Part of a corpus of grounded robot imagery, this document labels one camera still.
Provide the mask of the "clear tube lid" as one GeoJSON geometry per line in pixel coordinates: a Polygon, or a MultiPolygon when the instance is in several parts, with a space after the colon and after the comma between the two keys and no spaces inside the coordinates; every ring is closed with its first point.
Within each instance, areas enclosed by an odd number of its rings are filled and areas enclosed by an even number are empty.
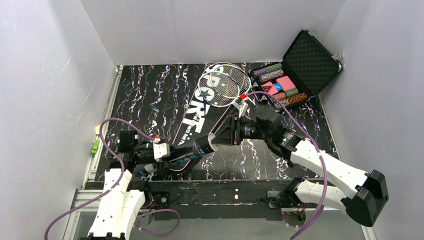
{"type": "Polygon", "coordinates": [[[216,152],[219,149],[219,146],[215,143],[213,143],[214,138],[216,137],[216,135],[214,133],[209,133],[207,140],[208,140],[208,144],[210,146],[210,148],[216,152]]]}

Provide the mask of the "black shuttlecock tube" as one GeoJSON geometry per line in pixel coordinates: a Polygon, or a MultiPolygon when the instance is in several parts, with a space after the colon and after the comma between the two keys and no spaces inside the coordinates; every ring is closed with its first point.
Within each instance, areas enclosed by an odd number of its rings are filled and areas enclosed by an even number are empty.
{"type": "Polygon", "coordinates": [[[144,176],[152,173],[167,172],[178,164],[187,163],[214,152],[209,146],[208,135],[198,137],[181,145],[169,144],[169,146],[170,156],[164,157],[160,162],[156,162],[157,171],[132,171],[132,173],[136,176],[144,176]]]}

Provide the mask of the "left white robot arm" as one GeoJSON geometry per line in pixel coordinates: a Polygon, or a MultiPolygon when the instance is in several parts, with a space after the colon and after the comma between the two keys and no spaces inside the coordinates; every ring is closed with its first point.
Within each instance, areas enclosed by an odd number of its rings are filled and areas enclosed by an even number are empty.
{"type": "Polygon", "coordinates": [[[132,173],[128,167],[105,171],[103,192],[96,216],[87,236],[81,240],[128,240],[140,209],[146,203],[145,192],[128,190],[132,173]]]}

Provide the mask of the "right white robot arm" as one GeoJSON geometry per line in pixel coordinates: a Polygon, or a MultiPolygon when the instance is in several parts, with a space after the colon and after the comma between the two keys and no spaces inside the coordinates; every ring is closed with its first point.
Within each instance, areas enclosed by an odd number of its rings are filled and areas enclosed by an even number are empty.
{"type": "Polygon", "coordinates": [[[282,120],[269,105],[260,106],[253,119],[230,114],[221,117],[208,141],[213,147],[239,145],[245,139],[264,141],[289,166],[304,166],[330,183],[325,187],[296,178],[283,190],[284,200],[295,205],[323,201],[323,206],[344,210],[358,224],[372,227],[389,200],[385,175],[376,169],[366,172],[317,151],[310,140],[284,126],[282,120]]]}

